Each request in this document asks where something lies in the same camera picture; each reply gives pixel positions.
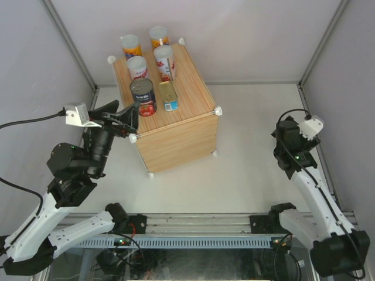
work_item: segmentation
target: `white wall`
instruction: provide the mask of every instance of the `white wall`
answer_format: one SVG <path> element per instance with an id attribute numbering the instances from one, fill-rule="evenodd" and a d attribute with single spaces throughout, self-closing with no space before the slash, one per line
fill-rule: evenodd
<path id="1" fill-rule="evenodd" d="M 340 0 L 53 0 L 98 85 L 115 84 L 120 36 L 166 27 L 207 82 L 299 81 Z"/>
<path id="2" fill-rule="evenodd" d="M 90 87 L 39 1 L 2 1 L 0 26 L 0 124 L 90 101 Z M 53 178 L 46 166 L 51 150 L 80 136 L 62 117 L 2 129 L 0 176 L 45 193 Z M 38 204 L 36 196 L 0 184 L 0 235 L 16 230 Z M 4 276 L 0 269 L 0 280 L 25 278 Z"/>
<path id="3" fill-rule="evenodd" d="M 375 1 L 351 1 L 306 83 L 346 210 L 375 241 Z M 375 274 L 375 247 L 367 258 Z"/>

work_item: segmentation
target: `tomato can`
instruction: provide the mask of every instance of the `tomato can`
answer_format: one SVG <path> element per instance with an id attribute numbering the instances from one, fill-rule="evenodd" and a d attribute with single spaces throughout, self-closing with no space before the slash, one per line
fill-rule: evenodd
<path id="1" fill-rule="evenodd" d="M 159 84 L 159 93 L 164 103 L 165 111 L 178 109 L 178 97 L 171 81 Z"/>
<path id="2" fill-rule="evenodd" d="M 139 101 L 140 116 L 151 116 L 158 109 L 156 106 L 154 87 L 147 78 L 139 78 L 130 84 L 130 91 L 134 101 Z"/>
<path id="3" fill-rule="evenodd" d="M 153 50 L 155 50 L 155 48 L 159 47 L 160 45 L 169 45 L 168 32 L 166 31 L 166 28 L 162 26 L 156 26 L 150 29 L 149 34 Z"/>
<path id="4" fill-rule="evenodd" d="M 168 45 L 157 47 L 154 50 L 154 57 L 162 81 L 176 79 L 176 66 L 172 47 Z"/>
<path id="5" fill-rule="evenodd" d="M 141 56 L 142 50 L 139 39 L 135 35 L 126 35 L 120 38 L 122 51 L 124 51 L 126 60 L 134 56 Z"/>
<path id="6" fill-rule="evenodd" d="M 148 78 L 147 62 L 144 57 L 134 56 L 127 60 L 127 67 L 132 80 Z"/>

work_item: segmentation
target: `robotic arm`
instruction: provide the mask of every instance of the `robotic arm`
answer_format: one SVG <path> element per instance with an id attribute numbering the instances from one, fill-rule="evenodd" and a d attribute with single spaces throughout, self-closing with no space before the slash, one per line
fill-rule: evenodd
<path id="1" fill-rule="evenodd" d="M 365 231 L 356 231 L 342 214 L 309 152 L 320 143 L 316 135 L 322 128 L 316 116 L 301 124 L 289 116 L 272 133 L 278 165 L 303 195 L 316 226 L 291 203 L 272 206 L 269 216 L 273 226 L 289 231 L 304 244 L 315 270 L 327 277 L 363 269 L 370 238 Z"/>
<path id="2" fill-rule="evenodd" d="M 13 234 L 0 238 L 0 252 L 9 257 L 3 264 L 7 275 L 34 275 L 81 241 L 105 232 L 121 232 L 127 226 L 127 213 L 115 203 L 86 221 L 54 231 L 97 186 L 91 179 L 105 176 L 114 137 L 137 132 L 139 104 L 116 112 L 118 106 L 119 102 L 113 101 L 91 112 L 85 104 L 65 107 L 67 124 L 88 128 L 84 146 L 60 143 L 52 150 L 47 166 L 54 179 L 43 204 Z"/>

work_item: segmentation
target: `wooden box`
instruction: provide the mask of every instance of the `wooden box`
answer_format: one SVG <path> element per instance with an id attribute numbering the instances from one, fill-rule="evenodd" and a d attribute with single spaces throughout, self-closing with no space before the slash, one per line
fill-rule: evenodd
<path id="1" fill-rule="evenodd" d="M 198 159 L 216 151 L 217 107 L 188 51 L 182 44 L 173 44 L 176 79 L 173 86 L 179 108 L 165 111 L 159 95 L 161 81 L 152 51 L 145 52 L 149 79 L 154 84 L 158 110 L 152 116 L 139 116 L 135 143 L 149 173 L 156 173 Z M 132 82 L 125 57 L 113 63 L 124 106 L 132 104 L 129 89 Z"/>

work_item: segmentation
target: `small can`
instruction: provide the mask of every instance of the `small can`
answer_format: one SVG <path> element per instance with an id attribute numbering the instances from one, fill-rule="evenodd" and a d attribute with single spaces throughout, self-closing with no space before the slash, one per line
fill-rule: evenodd
<path id="1" fill-rule="evenodd" d="M 130 91 L 134 101 L 139 101 L 140 116 L 151 116 L 158 109 L 156 107 L 154 87 L 152 81 L 147 78 L 134 80 L 130 84 Z"/>
<path id="2" fill-rule="evenodd" d="M 147 62 L 144 57 L 134 56 L 127 60 L 127 67 L 132 80 L 148 78 Z"/>
<path id="3" fill-rule="evenodd" d="M 141 56 L 142 50 L 139 44 L 138 37 L 135 35 L 126 35 L 120 38 L 122 44 L 122 51 L 124 51 L 126 60 L 134 56 Z"/>
<path id="4" fill-rule="evenodd" d="M 178 109 L 178 97 L 171 81 L 159 84 L 159 93 L 164 103 L 165 111 Z"/>
<path id="5" fill-rule="evenodd" d="M 169 45 L 168 33 L 166 28 L 162 26 L 156 26 L 149 31 L 151 42 L 152 42 L 152 49 L 155 50 L 159 47 L 160 39 L 162 39 L 163 45 Z"/>
<path id="6" fill-rule="evenodd" d="M 172 47 L 168 45 L 157 47 L 154 50 L 154 57 L 162 81 L 176 79 L 176 66 Z"/>

